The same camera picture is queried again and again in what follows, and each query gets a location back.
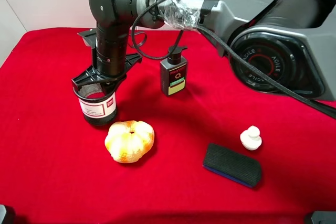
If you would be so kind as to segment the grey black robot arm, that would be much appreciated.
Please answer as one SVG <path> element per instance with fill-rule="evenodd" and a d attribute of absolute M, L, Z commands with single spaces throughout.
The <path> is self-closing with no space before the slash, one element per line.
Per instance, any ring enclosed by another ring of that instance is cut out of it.
<path fill-rule="evenodd" d="M 278 89 L 244 66 L 311 100 L 335 100 L 335 0 L 89 0 L 96 28 L 81 33 L 92 66 L 75 90 L 119 84 L 140 55 L 126 54 L 131 27 L 193 29 L 228 57 L 236 77 L 260 92 Z"/>

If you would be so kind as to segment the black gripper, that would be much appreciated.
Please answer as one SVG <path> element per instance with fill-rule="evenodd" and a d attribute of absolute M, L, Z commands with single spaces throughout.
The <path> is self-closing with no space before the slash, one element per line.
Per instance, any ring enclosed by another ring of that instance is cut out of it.
<path fill-rule="evenodd" d="M 142 61 L 138 53 L 127 54 L 128 34 L 94 28 L 78 35 L 91 48 L 92 64 L 72 79 L 74 88 L 99 84 L 104 87 L 104 94 L 110 95 L 126 79 L 127 72 Z"/>

